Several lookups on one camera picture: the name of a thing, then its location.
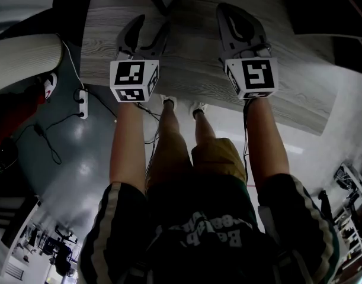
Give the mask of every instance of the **red pants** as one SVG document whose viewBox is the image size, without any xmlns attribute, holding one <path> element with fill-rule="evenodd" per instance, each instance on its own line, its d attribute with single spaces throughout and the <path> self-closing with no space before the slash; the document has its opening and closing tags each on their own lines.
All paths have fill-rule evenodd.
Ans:
<svg viewBox="0 0 362 284">
<path fill-rule="evenodd" d="M 30 86 L 24 93 L 0 95 L 0 143 L 32 116 L 36 112 L 37 106 L 44 102 L 43 85 Z"/>
</svg>

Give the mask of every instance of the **white power strip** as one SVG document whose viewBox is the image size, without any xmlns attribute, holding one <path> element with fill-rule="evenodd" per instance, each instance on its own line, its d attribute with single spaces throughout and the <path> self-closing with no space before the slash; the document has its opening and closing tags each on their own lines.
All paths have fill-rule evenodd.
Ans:
<svg viewBox="0 0 362 284">
<path fill-rule="evenodd" d="M 81 119 L 87 119 L 88 117 L 88 93 L 86 91 L 79 91 L 79 99 L 83 99 L 84 103 L 79 104 L 79 112 L 83 112 L 84 116 Z"/>
</svg>

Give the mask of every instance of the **person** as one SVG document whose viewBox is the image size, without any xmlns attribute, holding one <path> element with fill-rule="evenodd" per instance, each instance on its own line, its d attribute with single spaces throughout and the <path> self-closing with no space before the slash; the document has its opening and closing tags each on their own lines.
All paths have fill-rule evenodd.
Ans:
<svg viewBox="0 0 362 284">
<path fill-rule="evenodd" d="M 0 143 L 36 113 L 57 86 L 57 75 L 51 73 L 44 83 L 29 86 L 23 93 L 0 95 Z"/>
<path fill-rule="evenodd" d="M 159 141 L 145 175 L 142 111 L 120 104 L 110 185 L 79 256 L 80 283 L 328 283 L 332 224 L 290 175 L 268 99 L 247 106 L 249 159 L 266 233 L 259 231 L 239 154 L 195 103 L 193 164 L 162 96 Z"/>
</svg>

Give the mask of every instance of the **striped sleeve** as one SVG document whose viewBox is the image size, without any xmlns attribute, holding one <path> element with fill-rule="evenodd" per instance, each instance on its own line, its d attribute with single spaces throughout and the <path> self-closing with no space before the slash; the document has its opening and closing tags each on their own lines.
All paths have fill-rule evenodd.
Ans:
<svg viewBox="0 0 362 284">
<path fill-rule="evenodd" d="M 79 256 L 80 283 L 116 283 L 144 253 L 148 220 L 146 198 L 138 189 L 111 184 Z"/>
<path fill-rule="evenodd" d="M 258 202 L 269 207 L 281 246 L 293 254 L 305 283 L 329 283 L 339 263 L 338 237 L 303 185 L 290 175 L 273 176 Z"/>
</svg>

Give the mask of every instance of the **khaki shorts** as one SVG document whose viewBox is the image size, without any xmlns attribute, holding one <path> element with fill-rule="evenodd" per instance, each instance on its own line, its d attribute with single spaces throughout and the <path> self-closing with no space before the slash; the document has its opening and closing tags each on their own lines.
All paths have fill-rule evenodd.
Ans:
<svg viewBox="0 0 362 284">
<path fill-rule="evenodd" d="M 191 164 L 185 140 L 178 133 L 162 135 L 147 178 L 147 188 L 175 181 L 190 173 L 232 175 L 246 185 L 245 168 L 233 143 L 227 138 L 211 139 L 193 148 Z"/>
</svg>

